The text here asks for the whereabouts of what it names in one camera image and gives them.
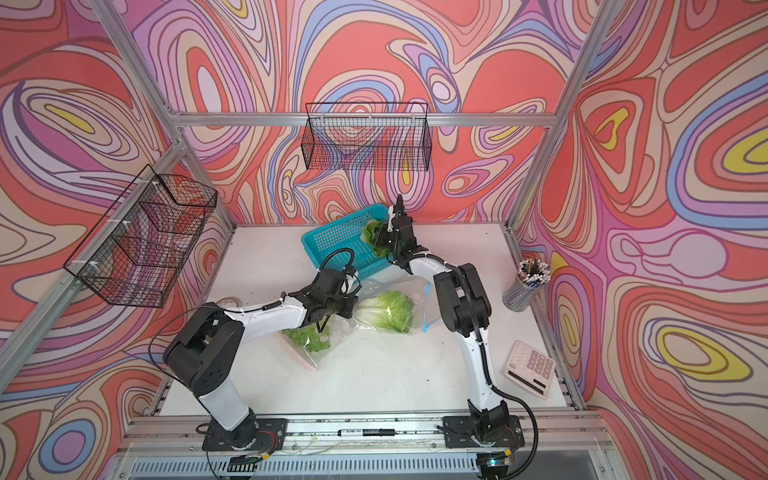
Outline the clear cup of pencils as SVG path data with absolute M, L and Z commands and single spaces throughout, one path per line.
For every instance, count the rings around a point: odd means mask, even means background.
M 524 311 L 538 290 L 551 280 L 551 267 L 537 258 L 521 260 L 515 281 L 502 296 L 503 304 L 511 311 Z

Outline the pink card sheet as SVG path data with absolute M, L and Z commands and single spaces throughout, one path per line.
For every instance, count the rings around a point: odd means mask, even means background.
M 503 373 L 537 397 L 547 399 L 555 374 L 555 361 L 528 343 L 516 340 Z

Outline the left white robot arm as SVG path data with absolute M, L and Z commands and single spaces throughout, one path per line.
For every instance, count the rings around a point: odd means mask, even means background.
M 166 347 L 164 364 L 210 414 L 211 427 L 229 446 L 245 450 L 260 433 L 255 413 L 230 379 L 239 348 L 284 330 L 311 326 L 321 333 L 332 316 L 349 318 L 357 303 L 350 288 L 355 278 L 352 266 L 324 267 L 309 285 L 272 303 L 235 310 L 205 303 Z

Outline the chinese cabbage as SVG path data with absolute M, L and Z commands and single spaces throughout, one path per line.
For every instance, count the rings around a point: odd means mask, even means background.
M 391 240 L 388 223 L 370 220 L 362 229 L 360 239 L 369 245 L 379 258 L 386 258 L 391 252 Z
M 414 302 L 397 290 L 360 300 L 353 319 L 360 325 L 379 331 L 407 334 L 410 332 Z

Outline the cabbage in pink-slider bag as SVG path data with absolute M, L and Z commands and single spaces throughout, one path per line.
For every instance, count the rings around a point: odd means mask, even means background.
M 307 353 L 319 353 L 332 347 L 330 335 L 326 331 L 319 332 L 313 325 L 283 330 L 282 335 L 294 346 Z

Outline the zip bag with pink slider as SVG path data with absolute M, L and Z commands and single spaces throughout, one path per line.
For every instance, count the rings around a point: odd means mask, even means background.
M 317 324 L 280 332 L 280 338 L 294 357 L 309 371 L 316 371 L 323 359 L 342 344 L 355 330 L 355 324 L 333 315 L 321 332 Z

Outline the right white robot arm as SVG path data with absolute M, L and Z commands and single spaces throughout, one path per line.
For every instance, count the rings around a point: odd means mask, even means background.
M 492 306 L 477 269 L 452 265 L 420 245 L 402 198 L 388 209 L 387 225 L 374 235 L 374 244 L 388 247 L 391 263 L 433 288 L 443 324 L 459 339 L 470 382 L 468 435 L 481 446 L 501 441 L 514 431 L 511 396 L 496 388 L 492 375 L 487 346 Z

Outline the white tape roll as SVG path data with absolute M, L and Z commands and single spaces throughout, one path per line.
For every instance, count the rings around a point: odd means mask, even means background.
M 242 302 L 237 297 L 224 297 L 216 301 L 216 305 L 223 308 L 223 309 L 239 309 L 242 307 Z

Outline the teal plastic basket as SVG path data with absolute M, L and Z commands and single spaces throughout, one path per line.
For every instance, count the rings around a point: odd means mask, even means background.
M 316 268 L 320 268 L 325 258 L 334 251 L 350 248 L 354 251 L 353 266 L 359 279 L 364 280 L 390 266 L 390 263 L 376 255 L 373 247 L 361 237 L 370 221 L 386 222 L 388 217 L 388 207 L 375 204 L 305 233 L 301 237 L 301 243 Z

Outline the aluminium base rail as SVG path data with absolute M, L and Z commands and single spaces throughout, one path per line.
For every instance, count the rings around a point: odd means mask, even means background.
M 626 479 L 603 419 L 571 410 L 538 412 L 537 431 L 520 413 L 516 432 L 495 446 L 468 439 L 452 448 L 445 411 L 282 414 L 252 451 L 212 451 L 204 416 L 149 417 L 130 424 L 104 479 Z

